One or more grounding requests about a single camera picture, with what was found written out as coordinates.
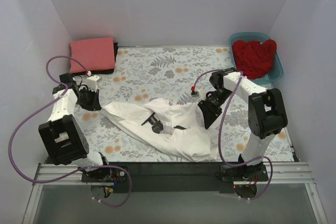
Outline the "white t shirt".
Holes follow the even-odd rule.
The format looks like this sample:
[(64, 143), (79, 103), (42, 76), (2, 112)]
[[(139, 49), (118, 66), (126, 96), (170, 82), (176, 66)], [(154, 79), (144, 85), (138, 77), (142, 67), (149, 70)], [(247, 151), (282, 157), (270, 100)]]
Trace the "white t shirt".
[(110, 102), (102, 107), (102, 113), (127, 135), (164, 154), (192, 162), (217, 158), (218, 132), (204, 127), (197, 103), (170, 105), (162, 98), (142, 106)]

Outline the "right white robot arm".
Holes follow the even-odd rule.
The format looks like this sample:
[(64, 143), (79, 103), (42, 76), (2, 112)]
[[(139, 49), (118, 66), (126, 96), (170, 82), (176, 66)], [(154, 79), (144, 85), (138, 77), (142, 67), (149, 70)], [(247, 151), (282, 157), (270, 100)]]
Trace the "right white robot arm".
[(237, 168), (242, 180), (251, 180), (265, 159), (265, 152), (274, 137), (287, 126), (288, 119), (279, 89), (266, 89), (249, 80), (235, 68), (211, 70), (210, 83), (214, 91), (198, 103), (204, 126), (208, 129), (218, 117), (224, 118), (228, 106), (237, 95), (248, 105), (248, 126), (250, 137), (238, 163), (224, 162)]

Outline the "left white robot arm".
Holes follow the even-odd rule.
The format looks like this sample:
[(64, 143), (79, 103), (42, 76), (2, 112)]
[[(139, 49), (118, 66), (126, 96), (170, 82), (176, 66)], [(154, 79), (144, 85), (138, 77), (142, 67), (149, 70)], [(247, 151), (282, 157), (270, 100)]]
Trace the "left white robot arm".
[(106, 182), (112, 170), (102, 153), (91, 151), (89, 143), (74, 117), (75, 107), (87, 111), (100, 111), (98, 81), (100, 77), (88, 77), (77, 84), (70, 73), (60, 75), (58, 86), (53, 88), (53, 105), (48, 121), (38, 128), (47, 153), (55, 165), (85, 167), (82, 172), (92, 179)]

